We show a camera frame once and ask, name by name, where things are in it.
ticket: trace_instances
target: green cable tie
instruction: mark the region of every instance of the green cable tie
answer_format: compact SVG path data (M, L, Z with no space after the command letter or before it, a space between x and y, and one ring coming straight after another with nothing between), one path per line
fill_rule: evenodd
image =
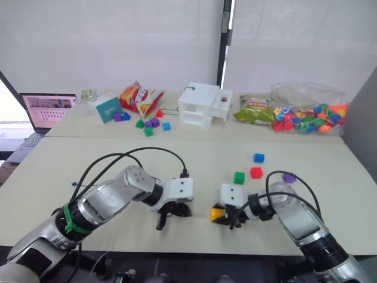
M75 231L75 232L78 232L80 234L85 234L85 235L88 235L91 233L90 231L77 226L77 224L73 222L70 209L67 203L63 206L63 212L64 212L65 220L67 221L67 225L64 227L64 230L67 233L71 231Z

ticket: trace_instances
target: green cube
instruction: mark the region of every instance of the green cube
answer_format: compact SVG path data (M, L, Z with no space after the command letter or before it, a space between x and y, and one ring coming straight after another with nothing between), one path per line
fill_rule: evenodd
M153 136L153 129L152 128L144 128L144 133L147 137Z
M136 122L136 128L142 129L144 128L144 121L140 119L138 122Z
M234 174L234 183L239 184L239 185L243 185L244 182L245 182L245 173L236 172Z

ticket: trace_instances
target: green snack bag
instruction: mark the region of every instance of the green snack bag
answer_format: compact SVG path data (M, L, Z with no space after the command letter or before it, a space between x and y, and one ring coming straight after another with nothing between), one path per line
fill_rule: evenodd
M240 97L241 110L234 116L240 122L273 124L276 120L270 103L271 98L269 97L255 97L252 94L246 94Z

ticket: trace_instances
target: small box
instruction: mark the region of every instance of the small box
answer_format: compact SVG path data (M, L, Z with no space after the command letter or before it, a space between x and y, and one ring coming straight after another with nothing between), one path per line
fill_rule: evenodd
M170 131L171 130L170 123L169 122L163 123L163 129L164 131Z
M88 105L96 112L100 120L105 124L114 119L114 114L122 114L119 99L111 93L105 93L92 101Z

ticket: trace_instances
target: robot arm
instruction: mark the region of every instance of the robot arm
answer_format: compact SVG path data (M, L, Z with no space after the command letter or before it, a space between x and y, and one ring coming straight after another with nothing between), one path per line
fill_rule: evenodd
M10 251L7 264L0 267L0 282L39 282L70 250L132 200L159 212L169 203L192 199L191 178L169 180L161 186L142 168L129 166L113 180L65 204L21 239Z
M248 219L259 217L268 221L276 214L296 246L309 258L319 282L373 282L356 259L337 243L321 218L299 199L288 195L271 195L272 211L265 190L247 196L241 187L222 184L219 193L219 205L222 207L240 209L248 201L249 206L244 210ZM270 185L269 193L296 194L286 183ZM243 219L237 219L237 227L241 227Z

